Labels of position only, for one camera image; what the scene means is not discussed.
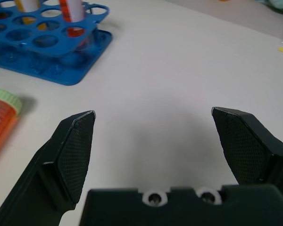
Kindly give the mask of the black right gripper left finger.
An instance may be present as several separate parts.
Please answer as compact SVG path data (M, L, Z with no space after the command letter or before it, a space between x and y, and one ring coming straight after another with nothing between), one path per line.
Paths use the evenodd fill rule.
M0 226L58 226L76 208L88 172L96 114L62 120L0 207Z

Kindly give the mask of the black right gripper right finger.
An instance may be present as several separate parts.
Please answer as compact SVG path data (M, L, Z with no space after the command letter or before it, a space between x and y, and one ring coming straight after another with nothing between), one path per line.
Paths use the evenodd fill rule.
M283 156L283 142L251 113L213 107L211 114L225 159L237 182L262 182L272 157Z

